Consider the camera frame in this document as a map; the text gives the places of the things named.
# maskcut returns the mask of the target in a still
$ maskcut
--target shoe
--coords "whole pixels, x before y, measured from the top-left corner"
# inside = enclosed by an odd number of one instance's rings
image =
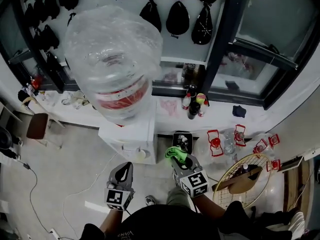
[[[181,184],[180,184],[180,180],[178,179],[178,175],[176,174],[176,171],[173,170],[173,173],[172,173],[172,177],[173,177],[173,180],[175,182],[175,185],[178,187],[181,187]]]
[[[156,199],[152,195],[148,195],[145,197],[146,206],[154,206],[157,204]]]
[[[14,160],[20,161],[21,160],[21,155],[17,154]]]
[[[17,137],[17,138],[19,139],[18,145],[22,147],[24,145],[24,141],[22,140],[21,137]]]

